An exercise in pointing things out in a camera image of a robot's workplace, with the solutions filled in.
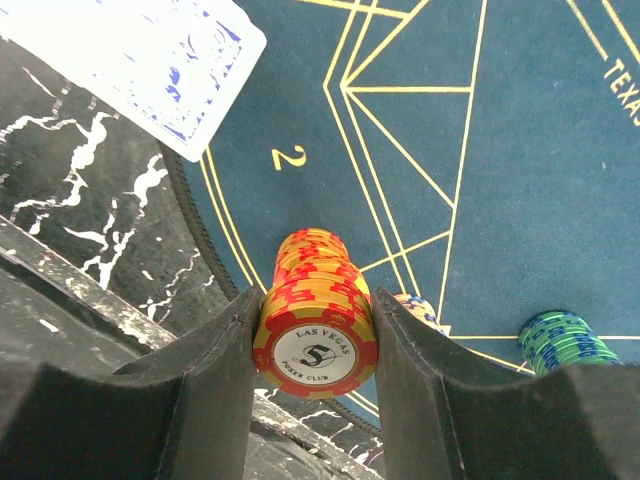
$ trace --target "number 2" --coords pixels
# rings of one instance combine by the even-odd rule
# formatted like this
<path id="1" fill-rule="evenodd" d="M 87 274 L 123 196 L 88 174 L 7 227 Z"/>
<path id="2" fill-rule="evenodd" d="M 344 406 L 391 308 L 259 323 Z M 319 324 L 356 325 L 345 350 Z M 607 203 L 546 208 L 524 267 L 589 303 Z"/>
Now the number 2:
<path id="1" fill-rule="evenodd" d="M 271 156 L 273 157 L 273 165 L 276 167 L 277 171 L 282 170 L 281 160 L 284 160 L 289 165 L 293 165 L 294 167 L 301 167 L 307 162 L 307 154 L 304 151 L 304 148 L 302 148 L 300 145 L 296 145 L 293 148 L 296 152 L 301 153 L 302 156 L 299 158 L 292 158 L 292 157 L 289 157 L 288 155 L 285 155 L 281 151 L 276 150 L 275 148 L 271 150 Z"/>

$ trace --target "poker chip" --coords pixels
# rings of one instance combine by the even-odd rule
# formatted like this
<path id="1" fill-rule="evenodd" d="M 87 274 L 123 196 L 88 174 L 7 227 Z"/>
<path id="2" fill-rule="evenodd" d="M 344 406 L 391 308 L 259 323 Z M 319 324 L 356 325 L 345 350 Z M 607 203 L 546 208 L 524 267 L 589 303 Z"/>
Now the poker chip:
<path id="1" fill-rule="evenodd" d="M 253 357 L 276 387 L 307 398 L 344 395 L 373 374 L 369 288 L 337 235 L 305 229 L 282 243 Z"/>
<path id="2" fill-rule="evenodd" d="M 447 335 L 436 320 L 435 310 L 424 298 L 420 298 L 409 293 L 399 293 L 398 295 L 395 295 L 395 299 L 422 323 L 430 326 L 443 335 Z"/>
<path id="3" fill-rule="evenodd" d="M 533 317 L 520 332 L 518 346 L 537 375 L 545 375 L 562 365 L 620 365 L 617 355 L 587 322 L 566 311 Z"/>

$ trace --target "white circular sticker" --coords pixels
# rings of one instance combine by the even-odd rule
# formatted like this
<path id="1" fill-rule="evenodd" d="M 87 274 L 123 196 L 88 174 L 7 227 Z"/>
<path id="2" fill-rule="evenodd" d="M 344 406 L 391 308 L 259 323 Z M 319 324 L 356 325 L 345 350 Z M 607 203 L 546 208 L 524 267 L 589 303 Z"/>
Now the white circular sticker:
<path id="1" fill-rule="evenodd" d="M 346 377 L 357 359 L 351 340 L 323 325 L 305 325 L 282 335 L 274 348 L 276 365 L 287 377 L 307 385 L 326 385 Z"/>

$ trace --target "red and yellow poker chip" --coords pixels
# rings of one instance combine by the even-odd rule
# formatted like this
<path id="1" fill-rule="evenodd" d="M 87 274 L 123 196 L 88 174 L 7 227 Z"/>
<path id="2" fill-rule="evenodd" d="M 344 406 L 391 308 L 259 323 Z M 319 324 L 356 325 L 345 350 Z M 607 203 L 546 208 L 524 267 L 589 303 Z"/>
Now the red and yellow poker chip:
<path id="1" fill-rule="evenodd" d="M 262 308 L 256 366 L 297 396 L 331 398 L 356 389 L 378 361 L 369 302 L 364 276 L 337 235 L 318 228 L 289 235 Z"/>

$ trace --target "black marble surface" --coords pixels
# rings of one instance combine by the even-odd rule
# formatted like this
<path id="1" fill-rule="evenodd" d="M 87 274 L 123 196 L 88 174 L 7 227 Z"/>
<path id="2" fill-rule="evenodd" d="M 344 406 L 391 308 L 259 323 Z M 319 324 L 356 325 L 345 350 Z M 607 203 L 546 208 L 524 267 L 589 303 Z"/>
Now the black marble surface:
<path id="1" fill-rule="evenodd" d="M 175 335 L 220 311 L 155 139 L 10 41 L 0 64 L 0 214 Z M 262 379 L 256 393 L 384 475 L 378 438 Z"/>

